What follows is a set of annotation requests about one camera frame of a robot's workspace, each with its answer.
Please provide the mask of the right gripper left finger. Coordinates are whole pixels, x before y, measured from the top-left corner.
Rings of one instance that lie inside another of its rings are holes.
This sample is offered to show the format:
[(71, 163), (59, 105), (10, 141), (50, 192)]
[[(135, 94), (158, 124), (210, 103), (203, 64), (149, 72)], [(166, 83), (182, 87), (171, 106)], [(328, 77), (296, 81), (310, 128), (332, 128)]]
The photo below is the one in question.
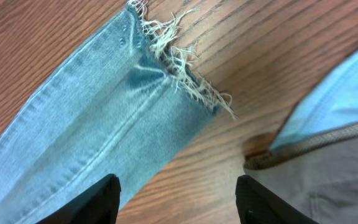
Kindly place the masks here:
[(120, 193), (119, 178), (108, 174), (38, 224), (115, 224)]

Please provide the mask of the light blue denim jeans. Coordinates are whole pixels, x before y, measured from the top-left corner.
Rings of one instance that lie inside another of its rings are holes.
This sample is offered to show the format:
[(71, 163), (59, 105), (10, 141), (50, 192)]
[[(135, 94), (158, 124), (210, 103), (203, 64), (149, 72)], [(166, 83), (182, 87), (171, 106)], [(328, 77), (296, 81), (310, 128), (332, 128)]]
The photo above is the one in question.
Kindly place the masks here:
[(83, 42), (0, 135), (0, 223), (35, 223), (109, 173), (125, 205), (232, 98), (172, 45), (180, 17), (148, 21), (145, 1)]

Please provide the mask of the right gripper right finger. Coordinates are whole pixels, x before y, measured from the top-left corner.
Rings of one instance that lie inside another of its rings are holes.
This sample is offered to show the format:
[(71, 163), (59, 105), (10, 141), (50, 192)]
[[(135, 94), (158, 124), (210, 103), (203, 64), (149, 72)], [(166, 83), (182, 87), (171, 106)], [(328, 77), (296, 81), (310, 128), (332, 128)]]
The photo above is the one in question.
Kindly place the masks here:
[(249, 175), (237, 178), (236, 207), (241, 224), (318, 224)]

